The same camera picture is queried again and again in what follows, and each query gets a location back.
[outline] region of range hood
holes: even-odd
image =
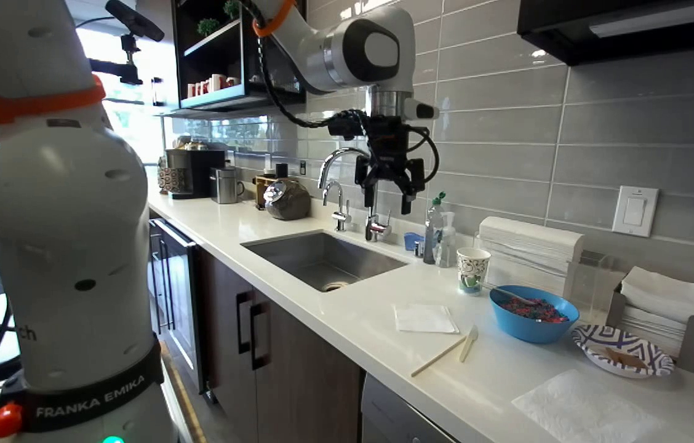
[[[516,31],[567,64],[694,48],[694,0],[522,0]]]

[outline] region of bottle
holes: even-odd
[[[435,234],[441,242],[435,245],[435,263],[441,269],[453,269],[455,266],[455,248],[457,248],[457,239],[455,239],[455,228],[453,228],[453,211],[444,211],[444,228],[441,234]]]
[[[441,203],[445,199],[445,192],[441,192],[428,208],[426,224],[424,224],[424,245],[421,245],[421,261],[435,263],[435,245],[439,245],[439,231],[444,228]]]

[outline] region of kitchen counter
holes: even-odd
[[[318,203],[311,218],[276,221],[250,202],[217,203],[149,192],[149,208],[462,443],[694,440],[691,371],[632,382],[601,371],[567,341],[547,347],[516,341],[496,329],[487,295],[469,297],[455,287],[455,269],[426,266],[400,245],[340,234]],[[316,228],[409,266],[318,292],[242,245]],[[398,333],[393,303],[412,299],[450,304],[462,329],[478,328],[478,341],[466,361],[457,361],[461,352],[450,352],[412,377],[457,339]]]

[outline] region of gray tile backsplash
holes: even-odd
[[[311,23],[333,27],[351,5],[311,0]],[[694,51],[569,69],[514,34],[520,0],[400,5],[418,34],[415,96],[441,107],[431,127],[444,159],[412,218],[424,221],[434,194],[445,190],[462,234],[476,234],[487,215],[548,224],[585,234],[585,256],[613,274],[645,266],[694,281]],[[323,119],[350,106],[365,106],[362,91],[311,93],[301,112]],[[327,130],[297,130],[290,153],[307,159],[307,187],[333,147]],[[415,158],[431,167],[431,153]],[[651,235],[610,231],[620,185],[660,190]],[[381,211],[398,215],[393,187],[378,199]]]

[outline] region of dishwasher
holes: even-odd
[[[169,221],[149,215],[148,285],[153,329],[164,347],[174,347],[174,354],[185,361],[188,377],[205,390],[201,291],[196,291],[199,277],[191,266],[199,254],[196,242],[188,239]]]
[[[457,443],[439,424],[386,388],[378,378],[365,377],[362,390],[362,443]]]

